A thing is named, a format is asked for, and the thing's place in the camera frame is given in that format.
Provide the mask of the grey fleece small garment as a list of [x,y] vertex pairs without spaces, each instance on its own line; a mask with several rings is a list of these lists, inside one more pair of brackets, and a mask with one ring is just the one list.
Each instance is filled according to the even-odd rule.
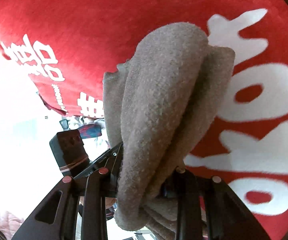
[[130,60],[104,74],[109,144],[124,147],[115,213],[123,230],[175,238],[177,201],[158,194],[211,126],[234,60],[232,49],[209,45],[200,28],[180,22],[149,33]]

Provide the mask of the red blanket with white print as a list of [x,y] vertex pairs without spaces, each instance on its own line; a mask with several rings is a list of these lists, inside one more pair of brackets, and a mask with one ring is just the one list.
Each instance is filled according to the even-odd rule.
[[104,118],[103,77],[151,32],[191,23],[235,52],[226,94],[181,171],[218,176],[269,239],[288,238],[288,5],[284,0],[0,0],[0,55],[45,105]]

